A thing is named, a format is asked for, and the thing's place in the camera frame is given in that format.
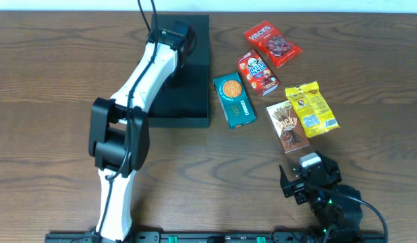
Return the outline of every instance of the wood grain surface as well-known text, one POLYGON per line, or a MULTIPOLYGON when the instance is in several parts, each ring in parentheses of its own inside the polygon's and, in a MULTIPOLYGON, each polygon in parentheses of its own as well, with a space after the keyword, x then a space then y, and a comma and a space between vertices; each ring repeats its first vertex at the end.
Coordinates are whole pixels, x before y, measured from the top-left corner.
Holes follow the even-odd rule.
MULTIPOLYGON (((236 72, 243 32, 268 20, 304 50, 276 69, 282 86, 258 97, 258 120, 229 130, 214 88, 207 129, 151 128, 132 217, 165 231, 271 231, 315 225, 284 198, 278 164, 294 178, 315 149, 343 183, 385 216, 390 242, 417 242, 417 15, 211 13, 211 79, 236 72), (341 128, 283 155, 264 108, 285 86, 318 80, 341 128)), ((144 51, 138 12, 0 12, 0 242, 42 242, 99 219, 101 187, 88 155, 90 106, 110 97, 144 51)), ((362 229, 382 231, 363 208, 362 229)))

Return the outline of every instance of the red snack bag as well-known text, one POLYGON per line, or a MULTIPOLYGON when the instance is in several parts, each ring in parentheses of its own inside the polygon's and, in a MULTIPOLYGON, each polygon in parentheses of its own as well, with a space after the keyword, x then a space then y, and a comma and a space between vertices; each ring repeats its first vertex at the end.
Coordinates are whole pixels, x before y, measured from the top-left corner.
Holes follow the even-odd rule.
POLYGON ((259 96, 266 95, 278 87, 279 81, 255 50, 240 57, 235 64, 259 96))
POLYGON ((294 43, 289 42, 274 25, 266 20, 246 31, 244 35, 252 44, 266 53, 277 68, 303 51, 294 43))

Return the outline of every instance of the black box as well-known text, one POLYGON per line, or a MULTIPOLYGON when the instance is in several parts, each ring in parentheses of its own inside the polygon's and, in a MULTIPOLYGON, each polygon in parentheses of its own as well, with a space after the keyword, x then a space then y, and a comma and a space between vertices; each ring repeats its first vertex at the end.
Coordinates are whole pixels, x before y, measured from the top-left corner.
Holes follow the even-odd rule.
POLYGON ((158 15, 159 28, 171 29, 175 21, 195 30, 195 51, 178 77, 162 87, 148 112, 150 127, 207 128, 209 119, 210 36, 208 15, 158 15))

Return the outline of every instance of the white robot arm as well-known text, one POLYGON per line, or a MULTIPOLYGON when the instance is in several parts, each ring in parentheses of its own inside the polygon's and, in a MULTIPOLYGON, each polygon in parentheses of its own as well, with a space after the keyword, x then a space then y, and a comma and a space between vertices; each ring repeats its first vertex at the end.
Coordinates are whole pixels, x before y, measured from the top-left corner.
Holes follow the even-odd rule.
POLYGON ((101 179, 101 216, 96 227, 96 234, 100 238, 123 241, 131 229, 132 184, 149 147, 147 114, 159 89, 183 66, 187 55, 192 52, 190 49, 193 40, 193 30, 182 22, 176 22, 171 32, 159 31, 156 56, 137 83, 130 100, 132 110, 128 111, 131 88, 149 64, 156 46, 150 41, 149 35, 144 56, 129 80, 110 100, 98 98, 92 106, 89 153, 95 157, 101 179), (132 113, 132 132, 128 133, 130 136, 109 127, 109 123, 126 124, 126 112, 132 113), (131 149, 129 159, 123 161, 125 140, 129 140, 131 149), (117 168, 122 163, 126 163, 125 169, 119 171, 117 168), (114 179, 114 183, 110 182, 107 178, 117 171, 120 175, 114 179))

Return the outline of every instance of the green connector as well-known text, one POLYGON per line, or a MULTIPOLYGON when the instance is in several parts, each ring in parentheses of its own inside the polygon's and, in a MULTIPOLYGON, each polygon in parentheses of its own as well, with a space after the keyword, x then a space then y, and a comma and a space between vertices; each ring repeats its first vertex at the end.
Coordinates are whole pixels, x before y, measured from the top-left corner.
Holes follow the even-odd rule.
POLYGON ((168 237, 168 243, 177 243, 177 242, 178 242, 177 236, 169 236, 168 237))
POLYGON ((256 243, 265 243, 265 237, 257 237, 256 243))

